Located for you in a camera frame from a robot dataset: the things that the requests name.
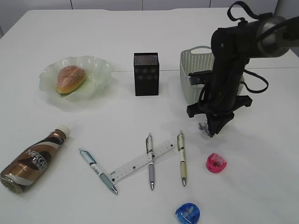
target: white wall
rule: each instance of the white wall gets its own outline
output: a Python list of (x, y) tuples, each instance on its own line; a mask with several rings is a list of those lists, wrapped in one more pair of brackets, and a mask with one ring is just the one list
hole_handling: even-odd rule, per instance
[(142, 10), (142, 0), (71, 0), (73, 9)]
[(6, 33), (28, 10), (71, 9), (70, 0), (0, 0), (0, 26)]
[[(279, 0), (275, 15), (280, 15), (286, 19), (299, 16), (299, 0)], [(299, 48), (292, 49), (299, 56)]]
[(209, 8), (210, 0), (143, 0), (144, 10), (170, 10), (174, 8)]

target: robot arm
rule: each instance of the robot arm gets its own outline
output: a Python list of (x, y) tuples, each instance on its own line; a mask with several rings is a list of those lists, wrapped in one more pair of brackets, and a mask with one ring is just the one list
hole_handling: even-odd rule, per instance
[[(230, 12), (233, 5), (242, 6), (249, 16), (258, 20), (248, 23), (244, 18), (234, 18)], [(235, 110), (241, 106), (251, 106), (252, 99), (249, 96), (237, 95), (244, 71), (268, 85), (264, 78), (245, 70), (250, 58), (279, 57), (290, 47), (299, 46), (299, 17), (286, 20), (273, 17), (272, 13), (258, 16), (242, 1), (233, 5), (228, 10), (228, 16), (240, 22), (238, 26), (218, 28), (214, 32), (211, 39), (213, 71), (199, 72), (199, 80), (204, 88), (198, 103), (187, 107), (190, 118), (195, 114), (206, 115), (211, 137), (234, 118)], [(251, 92), (261, 93), (267, 88)]]

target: bottle cap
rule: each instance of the bottle cap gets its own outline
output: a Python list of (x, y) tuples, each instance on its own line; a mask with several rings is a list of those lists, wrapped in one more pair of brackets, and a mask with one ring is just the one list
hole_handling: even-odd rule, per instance
[(69, 128), (68, 128), (67, 126), (64, 126), (64, 125), (61, 125), (61, 126), (59, 126), (58, 128), (56, 128), (56, 129), (62, 131), (62, 132), (65, 134), (65, 137), (66, 137), (66, 138), (67, 138), (67, 137), (70, 135), (70, 133), (71, 133), (71, 131), (69, 130)]
[(196, 224), (200, 217), (200, 210), (195, 204), (186, 203), (178, 208), (176, 216), (181, 224)]

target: ballpoint pen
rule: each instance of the ballpoint pen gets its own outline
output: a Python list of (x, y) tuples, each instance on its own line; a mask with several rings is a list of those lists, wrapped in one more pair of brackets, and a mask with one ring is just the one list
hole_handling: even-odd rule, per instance
[(153, 190), (155, 185), (155, 167), (154, 167), (154, 161), (153, 161), (153, 137), (151, 136), (151, 133), (149, 133), (146, 141), (146, 153), (149, 157), (149, 184), (150, 188)]
[(184, 135), (182, 131), (179, 131), (177, 140), (178, 140), (178, 151), (181, 160), (180, 162), (181, 178), (182, 178), (183, 186), (186, 186), (187, 183), (186, 156), (185, 156)]
[(94, 170), (97, 176), (101, 179), (101, 181), (111, 190), (114, 194), (118, 194), (116, 187), (113, 183), (109, 180), (109, 178), (104, 174), (99, 167), (97, 166), (97, 162), (94, 158), (90, 155), (90, 153), (82, 148), (79, 148), (80, 155), (83, 159), (90, 165), (90, 167)]

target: white ruler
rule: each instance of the white ruler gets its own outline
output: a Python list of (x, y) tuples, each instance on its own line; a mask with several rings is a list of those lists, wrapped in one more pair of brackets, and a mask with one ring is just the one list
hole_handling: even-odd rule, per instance
[[(157, 157), (163, 155), (164, 153), (169, 152), (172, 150), (176, 145), (175, 141), (167, 140), (153, 149), (154, 154), (153, 157), (156, 159)], [(132, 174), (136, 170), (144, 167), (145, 165), (149, 164), (149, 157), (145, 153), (138, 158), (132, 160), (131, 162), (123, 165), (122, 167), (116, 169), (115, 171), (111, 172), (108, 177), (112, 181), (112, 183), (117, 183), (121, 179), (125, 178), (126, 176)]]

